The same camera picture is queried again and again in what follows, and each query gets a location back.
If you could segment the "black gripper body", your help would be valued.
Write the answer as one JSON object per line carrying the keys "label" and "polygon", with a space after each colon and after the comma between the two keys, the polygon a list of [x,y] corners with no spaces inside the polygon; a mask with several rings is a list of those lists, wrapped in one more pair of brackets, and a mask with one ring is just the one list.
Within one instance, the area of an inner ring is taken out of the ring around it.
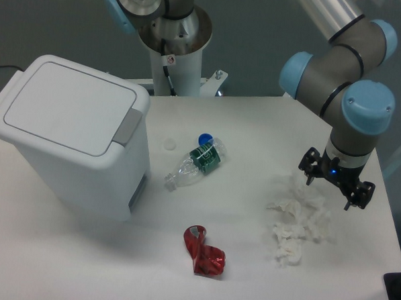
{"label": "black gripper body", "polygon": [[340,190],[360,188],[364,156],[351,156],[337,149],[326,148],[318,161],[318,177],[326,179]]}

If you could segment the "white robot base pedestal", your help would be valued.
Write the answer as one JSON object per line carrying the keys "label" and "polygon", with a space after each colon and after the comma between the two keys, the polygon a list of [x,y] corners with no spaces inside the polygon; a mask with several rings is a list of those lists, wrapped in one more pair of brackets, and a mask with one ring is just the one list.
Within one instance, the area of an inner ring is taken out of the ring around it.
{"label": "white robot base pedestal", "polygon": [[149,52],[152,91],[156,96],[220,97],[228,73],[202,77],[203,50],[212,37],[208,14],[197,5],[183,19],[159,17],[138,30]]}

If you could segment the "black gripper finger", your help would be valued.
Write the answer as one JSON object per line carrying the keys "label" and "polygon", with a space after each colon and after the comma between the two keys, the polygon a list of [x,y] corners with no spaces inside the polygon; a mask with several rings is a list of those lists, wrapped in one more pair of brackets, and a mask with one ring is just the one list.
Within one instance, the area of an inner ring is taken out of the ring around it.
{"label": "black gripper finger", "polygon": [[305,155],[303,155],[298,168],[303,171],[306,184],[310,185],[315,178],[320,177],[321,155],[315,147],[311,147]]}
{"label": "black gripper finger", "polygon": [[371,182],[356,180],[354,183],[349,183],[344,192],[344,196],[347,198],[344,210],[348,210],[351,206],[365,209],[371,201],[374,191],[375,184]]}

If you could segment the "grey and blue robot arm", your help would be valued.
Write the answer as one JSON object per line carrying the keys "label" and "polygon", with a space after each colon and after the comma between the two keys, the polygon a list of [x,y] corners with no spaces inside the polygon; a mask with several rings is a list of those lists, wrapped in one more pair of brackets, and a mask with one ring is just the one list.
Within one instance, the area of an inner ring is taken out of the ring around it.
{"label": "grey and blue robot arm", "polygon": [[[156,95],[216,92],[201,78],[212,21],[194,0],[104,1],[115,23],[137,33],[149,50]],[[383,20],[367,19],[352,0],[298,2],[331,48],[320,58],[294,54],[280,72],[279,85],[332,128],[324,152],[309,149],[298,167],[308,181],[324,178],[338,187],[347,207],[365,208],[375,186],[359,176],[396,102],[389,88],[364,75],[391,57],[397,35]]]}

